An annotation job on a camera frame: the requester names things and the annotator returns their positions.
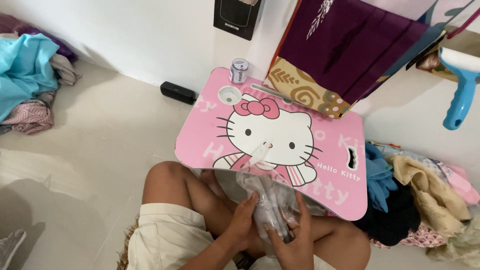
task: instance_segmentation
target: blue cloth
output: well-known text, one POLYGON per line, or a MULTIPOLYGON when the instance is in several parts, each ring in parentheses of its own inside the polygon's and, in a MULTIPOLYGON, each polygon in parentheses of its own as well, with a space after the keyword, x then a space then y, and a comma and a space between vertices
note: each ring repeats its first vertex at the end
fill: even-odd
POLYGON ((0 122, 23 101, 58 88, 48 62, 58 49, 43 34, 0 38, 0 122))
POLYGON ((367 190, 373 201, 373 208, 388 213, 386 199, 390 191, 398 190, 392 179, 392 166, 386 161, 380 150, 365 143, 365 163, 367 167, 367 190))

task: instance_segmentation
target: black cloth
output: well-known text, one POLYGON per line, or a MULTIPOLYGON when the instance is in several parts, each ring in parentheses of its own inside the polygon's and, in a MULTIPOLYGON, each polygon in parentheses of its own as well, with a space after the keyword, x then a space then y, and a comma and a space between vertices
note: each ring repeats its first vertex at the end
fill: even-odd
POLYGON ((409 231, 416 232, 420 226, 420 214, 415 207, 410 186, 402 185, 393 178, 398 190, 390 191, 386 199, 388 213, 373 208, 368 197, 368 208, 363 218, 353 224, 368 234, 370 239, 380 241, 387 246, 394 246, 408 236, 409 231))

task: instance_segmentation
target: person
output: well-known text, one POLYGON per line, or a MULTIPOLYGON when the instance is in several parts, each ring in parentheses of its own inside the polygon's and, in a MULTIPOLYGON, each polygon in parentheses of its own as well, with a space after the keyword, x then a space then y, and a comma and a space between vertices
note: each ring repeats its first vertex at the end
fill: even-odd
POLYGON ((256 259, 250 270, 363 270, 370 259, 365 234, 337 217, 311 216, 300 193, 299 226, 285 244, 265 229, 277 259, 265 257, 252 213, 258 199, 236 204, 213 170, 197 178, 180 163, 155 165, 145 180, 139 227, 130 238, 128 270, 236 270, 240 251, 256 259))

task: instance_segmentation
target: hello kitty character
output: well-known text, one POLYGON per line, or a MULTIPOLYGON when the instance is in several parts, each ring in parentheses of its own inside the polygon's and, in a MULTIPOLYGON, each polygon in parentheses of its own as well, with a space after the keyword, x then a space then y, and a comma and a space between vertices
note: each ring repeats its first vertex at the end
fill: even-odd
POLYGON ((292 186, 303 186, 316 179, 317 171, 308 159, 317 158, 314 149, 321 150, 313 146, 310 115, 282 110, 271 98, 258 100, 248 94, 243 94, 233 109, 228 119, 218 117, 227 122, 219 126, 227 134, 218 137, 228 137, 240 152, 218 158, 214 168, 240 170, 260 144, 273 138, 265 157, 267 164, 260 169, 275 169, 292 186))

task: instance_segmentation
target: blue plastic handle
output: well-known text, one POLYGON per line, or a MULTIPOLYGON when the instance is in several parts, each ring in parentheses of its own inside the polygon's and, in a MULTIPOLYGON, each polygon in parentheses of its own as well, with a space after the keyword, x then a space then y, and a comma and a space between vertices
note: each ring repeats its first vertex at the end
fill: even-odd
POLYGON ((471 71, 460 70, 463 76, 458 76, 458 88, 455 96, 450 103, 450 108, 447 111, 447 117, 444 120, 444 127, 448 130, 455 130, 465 120, 468 110, 472 105, 473 96, 475 94, 475 87, 477 83, 475 78, 478 73, 471 71))

